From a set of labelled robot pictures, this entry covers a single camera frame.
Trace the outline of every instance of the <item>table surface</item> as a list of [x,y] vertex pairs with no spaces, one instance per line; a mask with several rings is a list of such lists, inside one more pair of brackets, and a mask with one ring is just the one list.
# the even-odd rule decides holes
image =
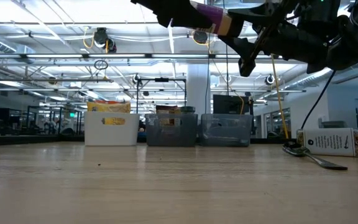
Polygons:
[[0,223],[358,224],[358,158],[325,170],[279,145],[0,146]]

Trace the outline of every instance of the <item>spoon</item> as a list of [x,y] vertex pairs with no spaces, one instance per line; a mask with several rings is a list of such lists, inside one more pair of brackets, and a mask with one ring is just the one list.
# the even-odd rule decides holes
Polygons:
[[296,157],[309,157],[310,159],[314,160],[319,166],[325,169],[331,169],[331,170],[347,170],[347,167],[340,166],[337,164],[333,164],[332,162],[325,161],[324,159],[320,159],[310,153],[310,150],[306,147],[295,147],[300,146],[297,144],[284,144],[283,151],[288,153],[289,155],[296,156]]

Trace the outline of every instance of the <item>clear plastic bin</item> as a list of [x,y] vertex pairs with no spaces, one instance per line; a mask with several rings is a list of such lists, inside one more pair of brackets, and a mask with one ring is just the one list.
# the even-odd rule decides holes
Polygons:
[[147,114],[149,146],[191,147],[196,144],[197,114]]
[[252,115],[203,114],[201,116],[201,145],[249,146],[253,118]]

